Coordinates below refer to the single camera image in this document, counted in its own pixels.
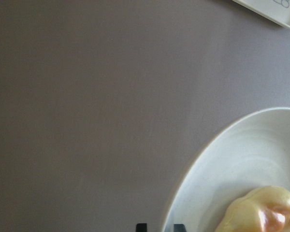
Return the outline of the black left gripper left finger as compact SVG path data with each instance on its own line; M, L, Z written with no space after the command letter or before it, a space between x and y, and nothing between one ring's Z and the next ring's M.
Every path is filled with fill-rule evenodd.
M147 232L147 224L137 223L135 227L135 232Z

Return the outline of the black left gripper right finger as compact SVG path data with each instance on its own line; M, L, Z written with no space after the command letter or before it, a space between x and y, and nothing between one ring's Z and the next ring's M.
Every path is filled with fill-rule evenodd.
M174 232L185 232L184 224L174 224Z

